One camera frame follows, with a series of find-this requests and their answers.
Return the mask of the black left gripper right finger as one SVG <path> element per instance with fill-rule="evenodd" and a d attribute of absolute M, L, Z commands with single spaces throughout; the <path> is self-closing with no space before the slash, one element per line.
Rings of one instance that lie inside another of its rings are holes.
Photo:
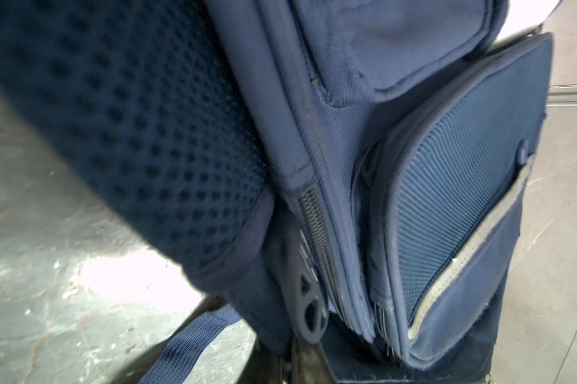
<path fill-rule="evenodd" d="M 320 343 L 313 345 L 293 338 L 291 354 L 292 384 L 337 384 Z"/>

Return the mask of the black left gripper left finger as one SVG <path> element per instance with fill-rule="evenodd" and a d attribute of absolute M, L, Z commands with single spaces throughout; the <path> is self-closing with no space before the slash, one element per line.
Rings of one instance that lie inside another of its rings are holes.
<path fill-rule="evenodd" d="M 237 379 L 237 384 L 282 384 L 283 382 L 281 358 L 274 355 L 259 339 L 256 339 L 248 361 Z"/>

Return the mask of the navy blue student backpack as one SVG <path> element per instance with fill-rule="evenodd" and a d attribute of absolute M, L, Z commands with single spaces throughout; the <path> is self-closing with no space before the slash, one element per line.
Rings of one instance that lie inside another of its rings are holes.
<path fill-rule="evenodd" d="M 0 89 L 206 299 L 337 383 L 484 383 L 554 37 L 508 1 L 0 1 Z"/>

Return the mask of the aluminium frame rails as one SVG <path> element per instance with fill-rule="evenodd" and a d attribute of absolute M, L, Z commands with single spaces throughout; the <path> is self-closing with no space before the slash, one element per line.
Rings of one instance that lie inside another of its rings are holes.
<path fill-rule="evenodd" d="M 577 84 L 551 86 L 547 105 L 550 107 L 577 107 Z"/>

